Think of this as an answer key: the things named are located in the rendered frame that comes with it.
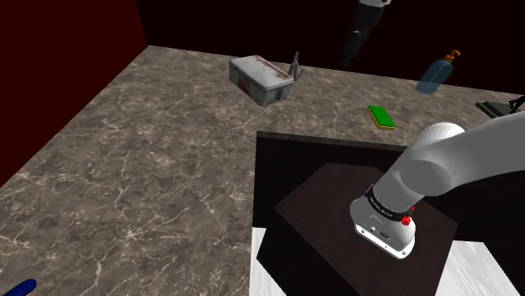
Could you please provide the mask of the grey metal multi-tool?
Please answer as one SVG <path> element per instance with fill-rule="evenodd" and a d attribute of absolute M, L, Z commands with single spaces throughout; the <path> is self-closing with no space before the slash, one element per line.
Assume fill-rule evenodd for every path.
<path fill-rule="evenodd" d="M 294 54 L 294 59 L 289 66 L 288 75 L 291 76 L 295 81 L 300 79 L 300 76 L 304 72 L 304 68 L 300 69 L 299 65 L 299 52 L 296 51 Z"/>

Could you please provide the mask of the blue soap bottle orange pump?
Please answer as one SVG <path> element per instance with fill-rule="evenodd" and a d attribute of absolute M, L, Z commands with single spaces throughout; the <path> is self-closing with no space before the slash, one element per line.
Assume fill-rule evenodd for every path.
<path fill-rule="evenodd" d="M 434 94 L 453 73 L 453 61 L 461 56 L 458 50 L 452 50 L 444 58 L 434 61 L 425 71 L 416 85 L 416 90 L 422 94 Z"/>

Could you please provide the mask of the green and yellow sponge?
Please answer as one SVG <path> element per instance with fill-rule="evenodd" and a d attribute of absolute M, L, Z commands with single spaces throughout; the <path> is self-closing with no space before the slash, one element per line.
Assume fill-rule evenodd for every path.
<path fill-rule="evenodd" d="M 367 111 L 378 130 L 394 130 L 396 128 L 384 107 L 369 105 Z"/>

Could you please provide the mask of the grey metal case red marks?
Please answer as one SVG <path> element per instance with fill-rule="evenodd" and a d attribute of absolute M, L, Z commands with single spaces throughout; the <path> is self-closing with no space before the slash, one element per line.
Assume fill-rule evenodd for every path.
<path fill-rule="evenodd" d="M 259 106 L 289 97 L 294 79 L 259 55 L 229 60 L 229 79 Z"/>

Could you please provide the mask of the dark grey flat object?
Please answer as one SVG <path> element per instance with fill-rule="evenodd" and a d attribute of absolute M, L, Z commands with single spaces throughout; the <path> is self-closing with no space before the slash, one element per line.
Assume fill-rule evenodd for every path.
<path fill-rule="evenodd" d="M 483 113 L 488 115 L 491 119 L 499 118 L 509 114 L 516 114 L 520 112 L 520 107 L 525 103 L 525 95 L 515 98 L 508 103 L 495 102 L 481 102 L 476 103 L 475 106 Z"/>

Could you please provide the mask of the dark robot stand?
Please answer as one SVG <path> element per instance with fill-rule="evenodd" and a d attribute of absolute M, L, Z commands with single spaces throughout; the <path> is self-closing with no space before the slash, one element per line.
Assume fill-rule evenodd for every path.
<path fill-rule="evenodd" d="M 350 204 L 381 175 L 327 163 L 276 206 L 257 257 L 286 296 L 435 296 L 457 224 L 421 201 L 411 254 L 380 250 L 354 229 Z"/>

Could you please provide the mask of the blue rounded object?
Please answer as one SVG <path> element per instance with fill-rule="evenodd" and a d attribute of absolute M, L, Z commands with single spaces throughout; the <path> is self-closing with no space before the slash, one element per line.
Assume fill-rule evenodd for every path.
<path fill-rule="evenodd" d="M 29 278 L 8 290 L 3 296 L 27 296 L 37 287 L 37 281 Z"/>

